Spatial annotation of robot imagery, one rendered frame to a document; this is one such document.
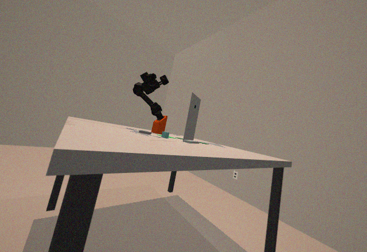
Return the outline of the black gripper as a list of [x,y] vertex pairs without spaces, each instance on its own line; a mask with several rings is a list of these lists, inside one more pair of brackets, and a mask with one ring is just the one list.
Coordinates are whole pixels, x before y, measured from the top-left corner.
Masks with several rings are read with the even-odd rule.
[[169,83],[166,75],[163,75],[162,77],[160,77],[160,82],[158,82],[157,80],[154,80],[153,82],[151,82],[151,84],[146,84],[143,86],[143,90],[145,91],[145,93],[147,95],[149,95],[150,93],[152,93],[153,91],[155,91],[156,89],[158,89],[160,87],[160,85],[166,85]]

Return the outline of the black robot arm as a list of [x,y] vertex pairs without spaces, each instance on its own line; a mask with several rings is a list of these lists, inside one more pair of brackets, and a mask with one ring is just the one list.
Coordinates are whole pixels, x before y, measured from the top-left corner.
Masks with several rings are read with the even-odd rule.
[[151,84],[156,79],[156,74],[148,74],[147,72],[140,75],[144,83],[136,83],[133,88],[133,93],[140,96],[151,108],[151,113],[157,117],[157,120],[162,120],[165,116],[161,114],[162,108],[156,102],[152,102],[144,93],[143,86]]

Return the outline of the teal green block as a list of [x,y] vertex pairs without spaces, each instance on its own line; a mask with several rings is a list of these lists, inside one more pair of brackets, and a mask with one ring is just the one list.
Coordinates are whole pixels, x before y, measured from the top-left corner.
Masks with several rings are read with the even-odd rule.
[[169,132],[162,131],[162,136],[161,137],[168,139],[169,138]]

